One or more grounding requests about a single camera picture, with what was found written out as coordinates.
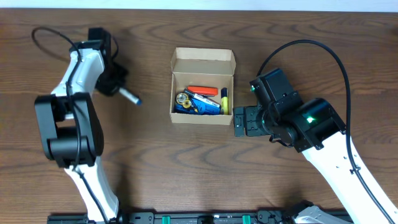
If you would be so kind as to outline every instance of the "box lid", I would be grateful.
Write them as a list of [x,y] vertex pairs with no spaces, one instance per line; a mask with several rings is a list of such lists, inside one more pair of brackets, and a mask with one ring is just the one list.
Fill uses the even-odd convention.
[[227,49],[177,47],[172,57],[173,73],[234,75],[235,57]]

